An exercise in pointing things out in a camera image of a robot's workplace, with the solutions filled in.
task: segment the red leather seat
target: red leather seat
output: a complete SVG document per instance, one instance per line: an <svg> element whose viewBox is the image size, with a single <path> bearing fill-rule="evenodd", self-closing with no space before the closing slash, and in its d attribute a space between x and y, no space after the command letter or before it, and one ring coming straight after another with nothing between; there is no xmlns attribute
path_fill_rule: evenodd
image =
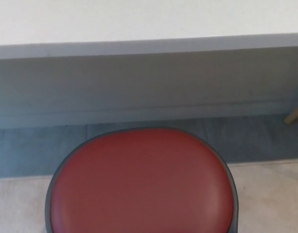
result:
<svg viewBox="0 0 298 233"><path fill-rule="evenodd" d="M54 174L45 211L53 233L235 233L238 202L213 149L152 128L80 145Z"/></svg>

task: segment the beige floor tile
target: beige floor tile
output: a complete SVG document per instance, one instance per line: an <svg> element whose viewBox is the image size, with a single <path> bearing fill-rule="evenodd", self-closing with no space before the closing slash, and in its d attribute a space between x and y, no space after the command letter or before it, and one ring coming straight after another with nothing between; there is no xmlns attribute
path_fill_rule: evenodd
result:
<svg viewBox="0 0 298 233"><path fill-rule="evenodd" d="M232 166L239 233L298 233L298 163Z"/></svg>
<svg viewBox="0 0 298 233"><path fill-rule="evenodd" d="M298 163L232 166L239 233L298 233ZM0 180L0 233L43 233L50 177Z"/></svg>
<svg viewBox="0 0 298 233"><path fill-rule="evenodd" d="M0 180L0 233L43 233L50 178Z"/></svg>

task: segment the wooden chair leg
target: wooden chair leg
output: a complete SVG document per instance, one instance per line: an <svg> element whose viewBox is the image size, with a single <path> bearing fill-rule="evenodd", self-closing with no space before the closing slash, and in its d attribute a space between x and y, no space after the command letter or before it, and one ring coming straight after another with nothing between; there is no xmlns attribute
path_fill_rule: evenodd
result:
<svg viewBox="0 0 298 233"><path fill-rule="evenodd" d="M298 108L296 108L291 114L289 114L284 122L286 124L290 124L290 123L293 123L296 119L298 118Z"/></svg>

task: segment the white tabletop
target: white tabletop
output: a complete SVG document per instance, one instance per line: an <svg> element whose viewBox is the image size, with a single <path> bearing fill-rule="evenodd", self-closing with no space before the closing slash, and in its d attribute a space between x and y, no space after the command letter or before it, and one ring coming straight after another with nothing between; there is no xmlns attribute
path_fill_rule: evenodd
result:
<svg viewBox="0 0 298 233"><path fill-rule="evenodd" d="M0 0L0 59L298 46L298 0Z"/></svg>

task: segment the wall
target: wall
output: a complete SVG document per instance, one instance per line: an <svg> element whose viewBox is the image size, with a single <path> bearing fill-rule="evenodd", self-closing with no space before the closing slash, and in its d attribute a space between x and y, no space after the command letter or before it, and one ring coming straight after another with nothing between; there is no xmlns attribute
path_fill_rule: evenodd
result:
<svg viewBox="0 0 298 233"><path fill-rule="evenodd" d="M286 113L298 47L0 60L0 128Z"/></svg>

